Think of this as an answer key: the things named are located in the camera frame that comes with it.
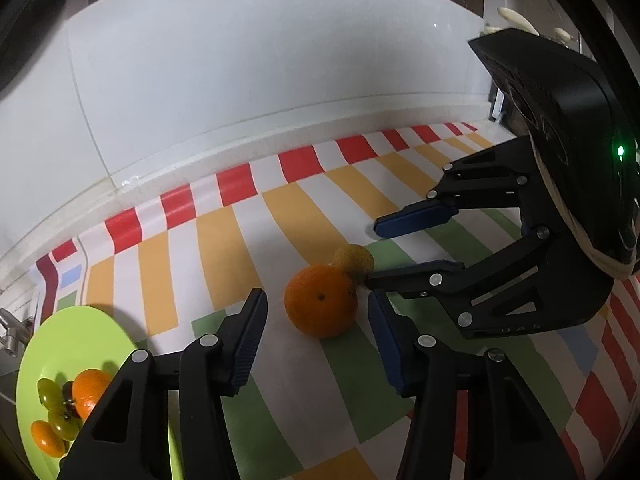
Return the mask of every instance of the green plate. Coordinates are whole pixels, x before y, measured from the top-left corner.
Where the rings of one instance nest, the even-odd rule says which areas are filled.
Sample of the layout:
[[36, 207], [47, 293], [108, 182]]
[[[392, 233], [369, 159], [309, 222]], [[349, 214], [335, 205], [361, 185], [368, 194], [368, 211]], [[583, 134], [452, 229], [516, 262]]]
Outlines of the green plate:
[[[54, 480], [60, 468], [58, 459], [41, 452], [31, 438], [31, 423], [47, 420], [47, 410], [38, 398], [38, 380], [47, 377], [62, 386], [88, 368], [100, 368], [113, 376], [135, 349], [131, 339], [111, 317], [90, 306], [60, 310], [35, 332], [20, 364], [15, 400], [22, 444], [40, 480]], [[182, 480], [171, 431], [169, 455], [174, 480]]]

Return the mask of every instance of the blue gripper pad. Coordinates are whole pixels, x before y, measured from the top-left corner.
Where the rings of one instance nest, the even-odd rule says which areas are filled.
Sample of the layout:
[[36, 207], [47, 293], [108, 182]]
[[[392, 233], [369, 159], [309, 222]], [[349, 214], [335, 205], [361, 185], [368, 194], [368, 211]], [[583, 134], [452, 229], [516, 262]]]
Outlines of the blue gripper pad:
[[382, 290], [369, 293], [368, 310], [386, 380], [401, 397], [416, 396], [427, 371], [425, 359], [414, 346], [418, 329], [410, 318], [396, 314]]
[[217, 336], [222, 340], [222, 367], [225, 383], [235, 395], [246, 384], [254, 365], [255, 353], [267, 321], [267, 295], [254, 288], [238, 314], [225, 317]]
[[439, 200], [423, 200], [396, 213], [381, 216], [373, 224], [373, 230], [381, 238], [394, 238], [446, 224], [458, 213], [457, 207], [448, 206]]

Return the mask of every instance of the metal screw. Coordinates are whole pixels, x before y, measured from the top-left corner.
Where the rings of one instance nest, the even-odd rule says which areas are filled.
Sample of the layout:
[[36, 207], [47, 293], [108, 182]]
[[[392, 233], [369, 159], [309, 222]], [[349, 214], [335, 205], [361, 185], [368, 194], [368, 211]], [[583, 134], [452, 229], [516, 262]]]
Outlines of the metal screw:
[[499, 348], [489, 348], [486, 354], [489, 356], [491, 361], [495, 361], [497, 363], [501, 363], [506, 359], [504, 352]]
[[425, 334], [418, 338], [418, 345], [424, 346], [425, 348], [431, 348], [432, 346], [435, 346], [435, 344], [436, 338], [432, 335]]
[[142, 349], [136, 350], [135, 352], [133, 352], [133, 354], [131, 354], [131, 360], [135, 363], [141, 363], [142, 361], [146, 360], [147, 357], [149, 357], [149, 352]]
[[538, 238], [540, 238], [541, 240], [546, 240], [547, 238], [549, 238], [551, 231], [549, 231], [548, 227], [542, 226], [537, 228], [536, 234], [538, 235]]
[[442, 274], [436, 272], [429, 276], [429, 285], [438, 286], [442, 283]]
[[218, 336], [215, 334], [205, 334], [200, 338], [202, 346], [213, 346], [218, 342]]
[[461, 327], [469, 326], [471, 322], [474, 320], [474, 317], [470, 312], [463, 312], [458, 316], [458, 324]]

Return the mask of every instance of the orange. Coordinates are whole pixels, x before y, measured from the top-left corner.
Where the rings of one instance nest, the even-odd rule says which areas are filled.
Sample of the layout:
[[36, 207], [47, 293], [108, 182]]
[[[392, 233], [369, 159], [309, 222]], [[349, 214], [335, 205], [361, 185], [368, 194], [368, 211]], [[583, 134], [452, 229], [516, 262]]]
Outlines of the orange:
[[102, 370], [89, 369], [78, 374], [71, 386], [71, 395], [82, 420], [89, 418], [110, 382], [110, 375]]
[[60, 458], [66, 453], [65, 441], [53, 433], [53, 428], [44, 420], [31, 423], [31, 437], [36, 446], [46, 455]]
[[340, 335], [353, 323], [358, 298], [350, 278], [335, 267], [318, 264], [300, 270], [284, 291], [284, 308], [295, 327], [307, 335]]

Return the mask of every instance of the kitchen wall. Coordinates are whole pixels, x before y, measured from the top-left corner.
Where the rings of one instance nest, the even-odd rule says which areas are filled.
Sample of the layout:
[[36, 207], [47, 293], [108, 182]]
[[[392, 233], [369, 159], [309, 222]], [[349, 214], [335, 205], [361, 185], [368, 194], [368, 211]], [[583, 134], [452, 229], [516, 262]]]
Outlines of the kitchen wall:
[[[636, 74], [636, 78], [640, 80], [640, 55], [626, 34], [622, 24], [613, 14], [605, 0], [593, 1], [609, 24], [620, 47], [622, 47], [629, 65], [631, 65], [631, 69]], [[577, 27], [575, 27], [569, 16], [561, 9], [556, 0], [484, 0], [485, 21], [495, 27], [504, 27], [506, 22], [498, 15], [496, 10], [497, 7], [503, 6], [509, 7], [522, 14], [532, 23], [536, 30], [544, 36], [552, 37], [554, 27], [561, 27], [574, 38], [580, 37]], [[569, 46], [574, 50], [579, 50], [578, 42], [572, 42]], [[583, 54], [591, 57], [591, 51], [588, 45], [583, 42], [582, 48]]]
[[[556, 0], [484, 0], [485, 21], [494, 27], [504, 27], [506, 22], [498, 15], [497, 7], [516, 10], [543, 36], [551, 38], [554, 27], [561, 27], [578, 38], [577, 28]], [[578, 50], [578, 43], [572, 43], [570, 47]]]
[[0, 96], [0, 290], [104, 218], [300, 144], [480, 120], [449, 0], [100, 0]]

